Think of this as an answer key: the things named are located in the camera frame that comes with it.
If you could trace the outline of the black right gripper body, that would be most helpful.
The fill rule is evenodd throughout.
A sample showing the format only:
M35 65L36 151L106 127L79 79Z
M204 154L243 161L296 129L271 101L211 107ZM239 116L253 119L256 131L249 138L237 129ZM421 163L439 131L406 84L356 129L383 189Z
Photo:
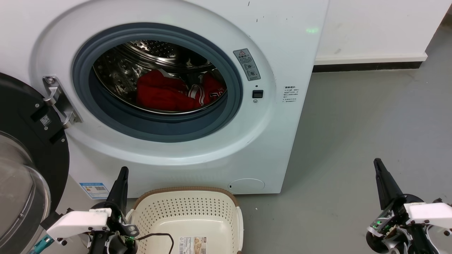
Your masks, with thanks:
M417 223L409 217L412 205L424 202L415 195L402 195L389 202L367 228L366 242L378 254L436 254L428 236L429 221Z

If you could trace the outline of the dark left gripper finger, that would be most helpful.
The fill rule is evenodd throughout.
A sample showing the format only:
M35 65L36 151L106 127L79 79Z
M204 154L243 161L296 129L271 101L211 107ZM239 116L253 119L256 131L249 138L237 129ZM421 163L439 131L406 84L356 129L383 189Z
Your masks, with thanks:
M125 213L128 189L129 169L123 166L106 201L107 207L111 208L116 216L122 216Z

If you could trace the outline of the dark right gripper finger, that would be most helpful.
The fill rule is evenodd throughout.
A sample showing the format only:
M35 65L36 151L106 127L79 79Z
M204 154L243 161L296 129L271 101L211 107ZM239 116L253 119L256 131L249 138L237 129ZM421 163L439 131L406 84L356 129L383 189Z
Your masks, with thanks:
M374 159L374 167L380 208L400 210L405 201L402 190L380 158Z

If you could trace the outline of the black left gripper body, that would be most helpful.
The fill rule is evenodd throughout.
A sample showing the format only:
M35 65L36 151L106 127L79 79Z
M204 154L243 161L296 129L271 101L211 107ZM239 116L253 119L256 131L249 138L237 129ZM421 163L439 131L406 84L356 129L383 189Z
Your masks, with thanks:
M88 254L136 254L137 244L125 229L129 224L125 219L126 202L102 201L92 206L92 209L97 208L110 208L112 212L106 226L89 230Z

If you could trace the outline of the red and white jersey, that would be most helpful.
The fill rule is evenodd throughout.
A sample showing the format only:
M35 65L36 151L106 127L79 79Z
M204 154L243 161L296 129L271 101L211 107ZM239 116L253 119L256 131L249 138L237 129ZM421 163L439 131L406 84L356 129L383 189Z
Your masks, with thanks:
M224 82L211 71L196 74L189 84L162 69L154 69L137 81L139 106L160 111L191 111L215 102L227 92Z

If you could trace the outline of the cream perforated laundry basket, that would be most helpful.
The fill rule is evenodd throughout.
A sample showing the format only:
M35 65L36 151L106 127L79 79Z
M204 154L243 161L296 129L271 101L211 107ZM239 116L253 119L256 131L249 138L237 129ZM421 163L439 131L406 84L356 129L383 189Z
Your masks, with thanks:
M208 238L207 254L243 254L239 203L227 190L171 187L137 199L126 218L140 231L137 254L179 254L180 237Z

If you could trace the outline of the washing machine door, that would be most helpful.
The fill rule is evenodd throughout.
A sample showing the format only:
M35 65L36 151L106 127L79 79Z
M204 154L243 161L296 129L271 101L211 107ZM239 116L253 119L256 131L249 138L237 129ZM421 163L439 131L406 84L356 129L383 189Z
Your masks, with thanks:
M31 86L0 73L0 254L33 248L61 201L69 162L58 113Z

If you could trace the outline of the stainless steel washing machine drum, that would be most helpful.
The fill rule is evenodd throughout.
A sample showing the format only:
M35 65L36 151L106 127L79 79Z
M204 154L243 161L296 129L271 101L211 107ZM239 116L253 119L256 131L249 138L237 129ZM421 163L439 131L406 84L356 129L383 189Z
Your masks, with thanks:
M189 48L165 41L142 39L126 42L104 52L93 65L97 80L108 93L128 106L152 114L196 113L212 107L227 94L226 92L209 105L191 111L160 111L141 107L136 102L137 81L154 69L162 69L190 85L197 81L196 74L211 71L226 85L220 71L208 59Z

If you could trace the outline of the blue energy label sticker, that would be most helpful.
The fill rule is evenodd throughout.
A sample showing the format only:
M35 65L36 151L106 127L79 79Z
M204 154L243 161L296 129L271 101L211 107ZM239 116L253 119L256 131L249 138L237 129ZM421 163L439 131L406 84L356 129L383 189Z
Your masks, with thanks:
M79 183L91 199L107 199L109 191L103 183Z

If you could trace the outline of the grey rubber door gasket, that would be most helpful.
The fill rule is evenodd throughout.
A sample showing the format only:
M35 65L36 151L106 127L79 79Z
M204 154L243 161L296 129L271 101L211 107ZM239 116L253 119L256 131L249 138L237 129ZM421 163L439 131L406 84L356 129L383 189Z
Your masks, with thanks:
M166 116L134 109L114 99L101 87L92 66L106 50L140 36L175 43L212 60L226 82L225 98L198 113ZM72 82L83 105L100 122L127 136L159 143L180 143L215 133L233 119L243 98L242 78L223 50L189 30L156 23L122 24L93 36L74 59Z

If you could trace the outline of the silver door hinge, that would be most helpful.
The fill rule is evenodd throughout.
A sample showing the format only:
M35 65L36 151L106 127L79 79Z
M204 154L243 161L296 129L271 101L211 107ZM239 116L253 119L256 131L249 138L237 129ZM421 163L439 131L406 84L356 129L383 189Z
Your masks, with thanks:
M68 129L74 124L83 123L78 111L64 92L58 77L44 76L42 77L42 82L47 92L44 102L58 113L63 128Z

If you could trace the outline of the white front-load washing machine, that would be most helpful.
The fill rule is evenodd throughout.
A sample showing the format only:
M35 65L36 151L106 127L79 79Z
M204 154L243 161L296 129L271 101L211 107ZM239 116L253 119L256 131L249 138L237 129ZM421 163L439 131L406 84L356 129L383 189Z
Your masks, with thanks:
M260 194L279 193L328 6L329 0L0 0L0 73L43 97L42 77L58 77L83 120L64 129L69 175L78 185L103 183L110 192L126 166L130 198L166 187L228 190L244 178L263 181ZM229 56L243 98L228 124L196 140L159 143L122 134L86 109L72 82L79 49L108 28L134 23L189 30ZM244 48L261 79L247 80L233 53Z

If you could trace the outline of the round white filter cover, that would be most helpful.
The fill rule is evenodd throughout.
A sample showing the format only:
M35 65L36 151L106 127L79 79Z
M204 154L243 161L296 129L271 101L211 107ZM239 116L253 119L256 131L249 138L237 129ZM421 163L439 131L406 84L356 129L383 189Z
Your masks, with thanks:
M260 194L264 188L263 181L252 178L234 180L227 186L227 189L235 194Z

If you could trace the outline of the grey warning sticker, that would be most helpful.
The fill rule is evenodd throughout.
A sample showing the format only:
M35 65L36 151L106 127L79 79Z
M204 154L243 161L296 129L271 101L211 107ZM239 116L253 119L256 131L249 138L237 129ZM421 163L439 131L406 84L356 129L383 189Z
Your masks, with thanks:
M248 81L261 79L255 60L247 48L235 50L233 53L239 61Z

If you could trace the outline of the black wall baseboard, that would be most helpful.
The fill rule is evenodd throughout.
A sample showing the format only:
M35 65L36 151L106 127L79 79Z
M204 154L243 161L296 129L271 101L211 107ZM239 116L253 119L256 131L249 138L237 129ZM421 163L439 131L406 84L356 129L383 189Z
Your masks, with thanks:
M423 61L314 65L313 73L418 69Z

